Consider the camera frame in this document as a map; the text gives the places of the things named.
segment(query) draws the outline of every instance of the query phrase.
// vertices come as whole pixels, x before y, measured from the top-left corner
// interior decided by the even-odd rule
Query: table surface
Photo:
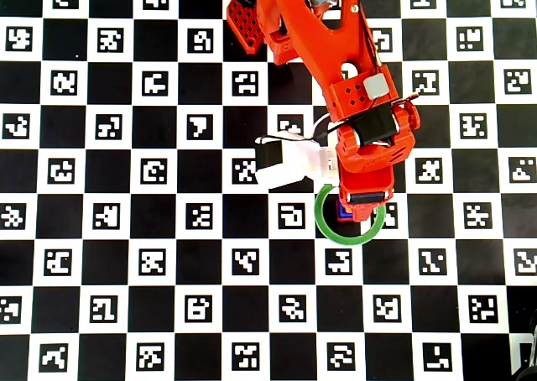
[[[244,54],[228,1],[0,0],[0,381],[510,379],[537,308],[535,0],[362,0],[422,128],[352,248],[315,229],[322,184],[256,184],[253,140],[326,108],[301,60]]]

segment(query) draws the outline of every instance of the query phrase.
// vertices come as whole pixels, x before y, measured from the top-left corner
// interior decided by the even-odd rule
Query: green ring
[[[334,243],[342,245],[358,245],[369,243],[378,234],[378,232],[380,232],[380,229],[383,228],[384,219],[386,218],[386,206],[381,205],[378,207],[375,222],[365,234],[356,237],[342,236],[328,227],[325,217],[322,214],[322,208],[325,205],[326,198],[328,197],[330,191],[332,191],[334,188],[336,188],[334,185],[325,184],[315,199],[315,223],[317,224],[319,230],[321,230],[326,238],[332,240]]]

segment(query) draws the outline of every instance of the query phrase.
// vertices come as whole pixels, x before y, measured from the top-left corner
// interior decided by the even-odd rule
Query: checkerboard
[[[256,183],[254,139],[326,108],[300,59],[244,54],[228,1],[0,0],[0,381],[509,379],[537,308],[535,0],[362,0],[422,128],[352,248],[315,228],[322,184]]]

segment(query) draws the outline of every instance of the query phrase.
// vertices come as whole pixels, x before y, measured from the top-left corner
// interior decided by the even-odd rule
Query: green rubber band
[[[328,197],[330,191],[332,191],[334,188],[336,188],[334,185],[325,184],[315,199],[315,223],[317,224],[319,230],[321,230],[326,238],[332,240],[334,243],[342,245],[358,245],[369,243],[378,234],[378,232],[380,232],[380,229],[383,228],[384,219],[386,218],[386,206],[381,205],[378,207],[375,223],[373,223],[371,228],[365,234],[356,237],[342,236],[328,227],[328,224],[326,223],[325,217],[322,213],[326,198]]]

